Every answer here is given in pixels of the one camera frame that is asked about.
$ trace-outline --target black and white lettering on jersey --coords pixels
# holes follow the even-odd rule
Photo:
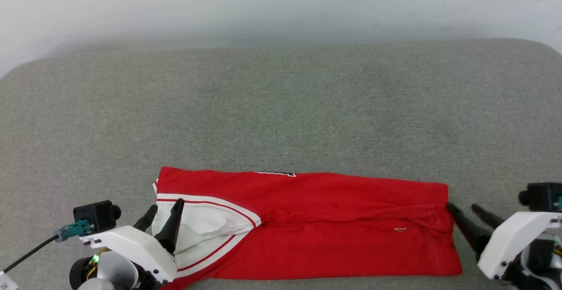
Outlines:
[[[292,172],[272,172],[272,171],[255,171],[255,173],[257,174],[281,174],[283,176],[288,176],[288,177],[296,177],[296,174],[293,174]]]

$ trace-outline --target gray table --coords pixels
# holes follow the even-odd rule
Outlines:
[[[120,224],[154,202],[163,165],[330,171],[444,182],[450,200],[509,216],[518,191],[562,180],[562,58],[524,40],[100,52],[0,80],[0,266],[111,199]],[[461,235],[461,276],[271,282],[192,289],[495,289]],[[77,240],[11,276],[69,289]]]

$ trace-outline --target red stripe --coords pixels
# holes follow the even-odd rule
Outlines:
[[[175,202],[176,199],[158,199],[157,201],[165,201],[165,202]],[[208,204],[214,204],[215,206],[220,206],[220,207],[225,207],[225,208],[229,208],[231,210],[233,210],[234,212],[240,214],[241,216],[247,218],[251,224],[253,225],[253,228],[256,228],[256,224],[253,220],[251,220],[251,218],[249,218],[249,216],[247,216],[246,214],[240,212],[239,210],[229,207],[229,206],[225,206],[224,204],[220,204],[220,203],[216,203],[216,202],[210,202],[210,201],[188,201],[188,200],[184,200],[185,203],[208,203]]]
[[[196,262],[195,264],[191,264],[191,265],[189,265],[189,266],[187,266],[187,267],[180,268],[180,269],[178,269],[178,271],[179,271],[179,272],[182,272],[182,271],[184,271],[184,270],[187,270],[187,269],[189,269],[189,268],[191,268],[191,267],[193,267],[193,266],[195,266],[195,265],[197,265],[197,264],[200,264],[201,262],[207,260],[210,256],[213,256],[216,252],[218,252],[221,248],[223,248],[226,244],[228,244],[228,242],[230,242],[234,237],[235,237],[235,235],[231,236],[229,239],[227,239],[226,242],[224,242],[219,248],[217,248],[214,252],[212,252],[211,254],[209,254],[207,257],[203,258],[202,260],[199,260],[199,261]]]

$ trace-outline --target white wall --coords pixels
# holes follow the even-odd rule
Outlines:
[[[562,52],[562,0],[0,0],[0,76],[69,52],[481,37]]]

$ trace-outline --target white cable label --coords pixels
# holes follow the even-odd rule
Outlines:
[[[16,290],[18,285],[7,274],[0,272],[0,290]]]

